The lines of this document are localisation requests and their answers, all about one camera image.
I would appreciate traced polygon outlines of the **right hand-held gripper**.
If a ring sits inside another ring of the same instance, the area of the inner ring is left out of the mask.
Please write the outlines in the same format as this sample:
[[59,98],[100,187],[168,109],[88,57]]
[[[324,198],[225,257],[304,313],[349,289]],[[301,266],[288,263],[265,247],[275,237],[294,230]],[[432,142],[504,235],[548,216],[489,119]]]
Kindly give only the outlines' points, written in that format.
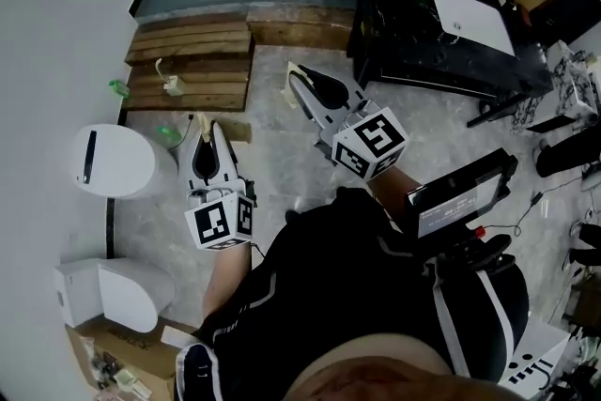
[[[364,181],[401,157],[408,134],[389,107],[365,99],[352,78],[288,62],[287,84],[297,103],[322,130],[326,156]],[[348,113],[349,105],[357,107]]]

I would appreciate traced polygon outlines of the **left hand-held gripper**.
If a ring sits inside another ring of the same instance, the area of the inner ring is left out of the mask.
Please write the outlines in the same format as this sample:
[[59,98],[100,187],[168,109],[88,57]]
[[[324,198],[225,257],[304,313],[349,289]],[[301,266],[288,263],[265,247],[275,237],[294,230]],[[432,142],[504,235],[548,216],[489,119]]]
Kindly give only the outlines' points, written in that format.
[[221,251],[253,240],[254,183],[237,178],[236,155],[216,120],[211,122],[210,134],[208,141],[203,122],[195,114],[185,166],[192,178],[207,178],[211,146],[215,168],[208,179],[224,182],[188,192],[190,208],[185,219],[197,249]]

